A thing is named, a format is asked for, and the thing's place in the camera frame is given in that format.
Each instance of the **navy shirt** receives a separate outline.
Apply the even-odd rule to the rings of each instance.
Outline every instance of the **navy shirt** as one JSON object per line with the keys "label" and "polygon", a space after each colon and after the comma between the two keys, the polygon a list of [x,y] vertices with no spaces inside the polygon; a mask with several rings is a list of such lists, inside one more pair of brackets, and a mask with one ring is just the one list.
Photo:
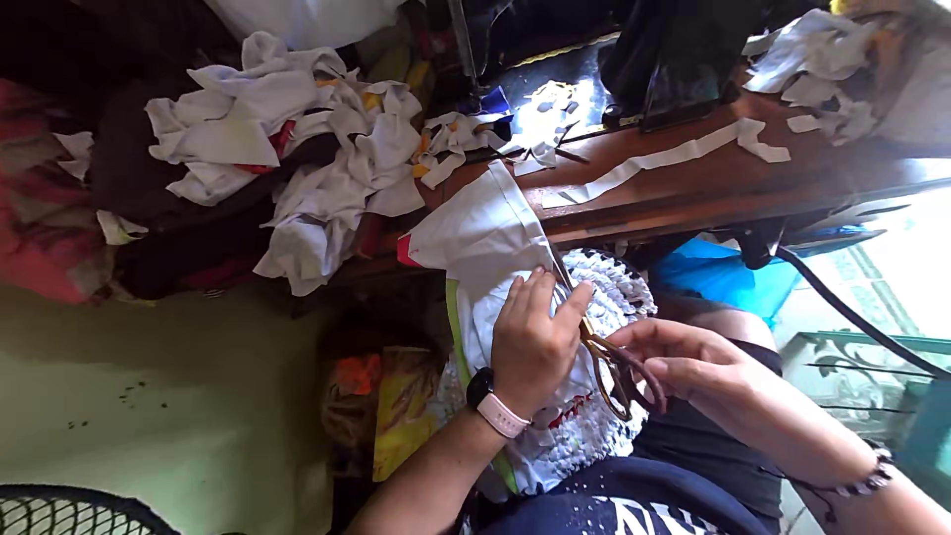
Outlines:
{"label": "navy shirt", "polygon": [[527,500],[480,533],[546,535],[767,535],[722,488],[674,465],[607,459]]}

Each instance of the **person's right hand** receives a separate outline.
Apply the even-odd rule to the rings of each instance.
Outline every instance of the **person's right hand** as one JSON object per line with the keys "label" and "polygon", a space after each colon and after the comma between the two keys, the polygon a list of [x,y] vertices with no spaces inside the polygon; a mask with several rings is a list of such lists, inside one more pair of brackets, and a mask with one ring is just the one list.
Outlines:
{"label": "person's right hand", "polygon": [[875,466],[871,448],[801,391],[719,334],[640,320],[608,337],[724,431],[814,485],[853,483]]}

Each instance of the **hand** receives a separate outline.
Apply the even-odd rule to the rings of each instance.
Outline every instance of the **hand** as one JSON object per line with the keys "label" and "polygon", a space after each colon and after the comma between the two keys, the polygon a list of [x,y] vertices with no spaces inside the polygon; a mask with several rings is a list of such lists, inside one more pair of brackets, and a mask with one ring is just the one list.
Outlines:
{"label": "hand", "polygon": [[515,277],[495,321],[492,369],[495,395],[515,414],[531,420],[572,369],[592,285],[582,282],[568,301],[549,314],[554,275],[537,267],[525,281]]}
{"label": "hand", "polygon": [[608,340],[641,359],[668,394],[690,402],[792,477],[839,485],[865,478],[875,466],[871,448],[855,433],[713,331],[648,319]]}

